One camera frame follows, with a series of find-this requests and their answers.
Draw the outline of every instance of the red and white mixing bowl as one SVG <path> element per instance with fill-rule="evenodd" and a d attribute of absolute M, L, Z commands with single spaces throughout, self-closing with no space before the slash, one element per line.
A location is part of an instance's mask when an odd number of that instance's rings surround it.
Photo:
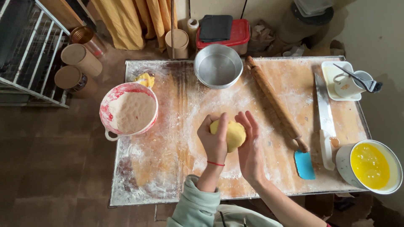
<path fill-rule="evenodd" d="M 151 119 L 151 121 L 146 125 L 146 127 L 144 127 L 143 129 L 129 134 L 129 135 L 125 135 L 122 132 L 114 129 L 111 127 L 111 121 L 112 121 L 112 114 L 109 112 L 109 103 L 113 100 L 116 100 L 119 98 L 119 96 L 121 96 L 122 94 L 124 94 L 125 92 L 141 92 L 141 93 L 145 93 L 148 96 L 152 97 L 155 101 L 156 101 L 156 111 L 154 112 L 154 116 Z M 157 119 L 157 115 L 158 115 L 158 102 L 157 102 L 157 97 L 154 94 L 154 92 L 138 83 L 138 82 L 129 82 L 129 83 L 124 83 L 124 84 L 120 84 L 116 87 L 114 87 L 113 89 L 111 89 L 104 97 L 104 99 L 101 102 L 101 106 L 100 106 L 100 118 L 101 118 L 101 122 L 105 127 L 105 137 L 109 140 L 109 141 L 116 141 L 121 137 L 124 136 L 133 136 L 133 135 L 138 135 L 141 133 L 146 132 L 147 130 L 149 130 L 149 128 L 151 128 L 153 126 L 153 124 L 156 122 Z M 112 138 L 109 136 L 109 132 L 113 132 L 115 134 L 117 134 L 118 136 L 115 138 Z"/>

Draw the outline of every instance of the large knife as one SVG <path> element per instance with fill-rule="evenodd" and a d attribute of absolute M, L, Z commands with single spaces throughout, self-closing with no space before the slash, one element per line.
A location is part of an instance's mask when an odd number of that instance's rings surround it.
<path fill-rule="evenodd" d="M 335 164 L 332 162 L 332 150 L 330 137 L 336 137 L 334 121 L 332 119 L 330 102 L 328 101 L 327 87 L 319 75 L 314 74 L 316 78 L 318 112 L 320 116 L 320 145 L 323 156 L 324 167 L 328 170 L 334 170 Z"/>

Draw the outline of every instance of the red string bracelet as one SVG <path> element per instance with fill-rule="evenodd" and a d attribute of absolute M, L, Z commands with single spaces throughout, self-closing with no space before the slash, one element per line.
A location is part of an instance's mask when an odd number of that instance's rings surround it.
<path fill-rule="evenodd" d="M 215 162 L 210 162 L 210 161 L 208 161 L 208 163 L 214 164 L 214 165 L 217 165 L 217 166 L 225 166 L 224 164 L 223 164 L 223 165 L 222 165 L 222 164 L 217 164 L 217 163 L 215 163 Z"/>

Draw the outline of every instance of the rolling pin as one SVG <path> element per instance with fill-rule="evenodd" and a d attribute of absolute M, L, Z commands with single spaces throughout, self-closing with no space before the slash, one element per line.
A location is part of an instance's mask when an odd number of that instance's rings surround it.
<path fill-rule="evenodd" d="M 265 93 L 265 96 L 268 98 L 272 107 L 274 108 L 276 115 L 279 117 L 280 121 L 285 126 L 288 134 L 296 140 L 299 149 L 303 152 L 309 152 L 310 147 L 303 141 L 302 133 L 297 127 L 295 121 L 290 115 L 288 109 L 282 103 L 279 96 L 276 94 L 275 90 L 272 88 L 271 84 L 265 78 L 264 72 L 262 72 L 261 68 L 255 65 L 254 60 L 251 56 L 246 57 L 246 64 L 251 68 L 251 75 L 254 77 L 261 90 Z"/>

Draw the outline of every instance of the flour-dusted work surface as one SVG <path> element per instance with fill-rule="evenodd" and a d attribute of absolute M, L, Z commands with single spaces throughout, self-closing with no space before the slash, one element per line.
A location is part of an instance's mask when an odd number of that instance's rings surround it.
<path fill-rule="evenodd" d="M 297 144 L 282 128 L 275 111 L 244 65 L 237 83 L 213 90 L 200 83 L 193 61 L 126 61 L 125 81 L 147 72 L 155 77 L 153 91 L 158 118 L 146 133 L 118 140 L 111 206 L 170 203 L 179 200 L 188 174 L 200 175 L 206 154 L 196 131 L 207 114 L 250 110 L 261 126 L 265 173 L 287 195 L 361 191 L 346 183 L 337 170 L 324 168 L 320 150 L 320 122 L 314 72 L 322 76 L 323 61 L 338 57 L 256 58 L 255 63 L 295 117 L 304 140 L 311 148 L 315 180 L 297 174 L 294 151 Z M 330 100 L 340 145 L 367 139 L 361 110 L 353 101 Z M 227 155 L 218 187 L 221 199 L 256 198 L 258 194 L 244 180 L 238 153 Z"/>

